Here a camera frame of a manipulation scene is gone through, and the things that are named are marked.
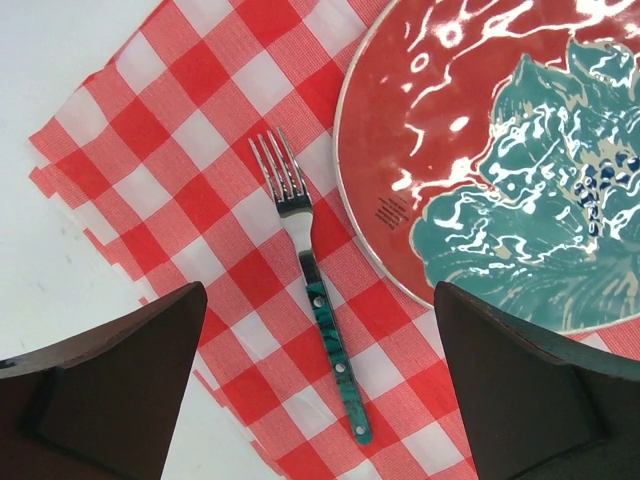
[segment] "decorative plate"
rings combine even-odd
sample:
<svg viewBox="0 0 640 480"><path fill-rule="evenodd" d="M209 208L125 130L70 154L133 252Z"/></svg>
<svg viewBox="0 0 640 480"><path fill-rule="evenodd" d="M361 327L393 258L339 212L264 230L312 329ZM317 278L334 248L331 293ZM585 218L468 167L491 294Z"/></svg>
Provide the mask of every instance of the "decorative plate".
<svg viewBox="0 0 640 480"><path fill-rule="evenodd" d="M640 2L400 0L335 123L373 258L554 331L640 313Z"/></svg>

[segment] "gingham tablecloth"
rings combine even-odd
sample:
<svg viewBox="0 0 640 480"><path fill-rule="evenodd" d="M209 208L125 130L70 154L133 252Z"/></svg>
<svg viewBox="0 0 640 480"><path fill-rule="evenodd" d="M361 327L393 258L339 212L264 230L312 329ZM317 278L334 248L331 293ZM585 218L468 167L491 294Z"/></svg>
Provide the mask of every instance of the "gingham tablecloth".
<svg viewBox="0 0 640 480"><path fill-rule="evenodd" d="M152 300L200 280L201 380L292 479L476 478L435 318L363 255L331 156L344 73L384 0L165 0L31 138L32 179ZM282 126L374 431L352 438L292 244L247 139ZM579 339L632 358L637 322Z"/></svg>

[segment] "fork handle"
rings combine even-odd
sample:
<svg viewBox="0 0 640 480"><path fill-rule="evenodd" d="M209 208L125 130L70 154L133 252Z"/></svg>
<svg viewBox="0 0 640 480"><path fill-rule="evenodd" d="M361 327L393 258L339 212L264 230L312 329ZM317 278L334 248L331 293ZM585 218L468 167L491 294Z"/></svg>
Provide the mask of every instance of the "fork handle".
<svg viewBox="0 0 640 480"><path fill-rule="evenodd" d="M331 370L333 370L336 383L340 389L340 396L351 423L351 430L358 443L367 445L373 439L371 425L364 410L364 404L358 391L349 356L342 343L331 300L320 276L313 253L303 252L299 258L307 281L307 296L322 334L324 348L329 356Z"/></svg>

